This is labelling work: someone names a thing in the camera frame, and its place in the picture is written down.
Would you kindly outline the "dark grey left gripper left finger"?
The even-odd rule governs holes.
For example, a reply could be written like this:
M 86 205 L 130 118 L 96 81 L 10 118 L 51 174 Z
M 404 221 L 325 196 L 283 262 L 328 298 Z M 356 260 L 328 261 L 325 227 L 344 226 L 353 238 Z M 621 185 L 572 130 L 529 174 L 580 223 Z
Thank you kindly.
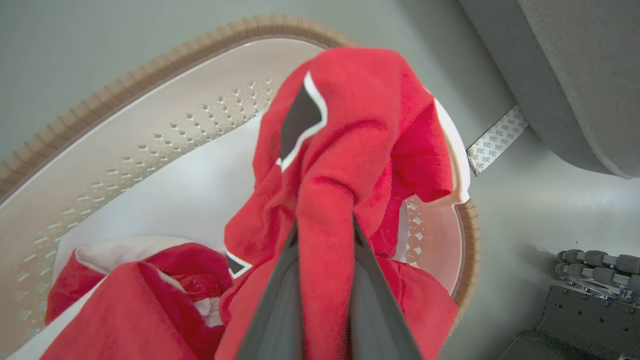
M 238 347 L 236 360 L 304 359 L 299 257 L 298 223 L 294 221 Z

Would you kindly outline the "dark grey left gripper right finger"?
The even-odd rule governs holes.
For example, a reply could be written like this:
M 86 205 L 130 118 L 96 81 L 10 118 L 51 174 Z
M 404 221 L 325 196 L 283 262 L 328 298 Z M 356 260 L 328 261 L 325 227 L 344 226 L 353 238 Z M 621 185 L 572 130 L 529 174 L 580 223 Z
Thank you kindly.
M 354 360 L 421 360 L 389 283 L 358 222 L 353 219 L 354 276 L 349 321 Z

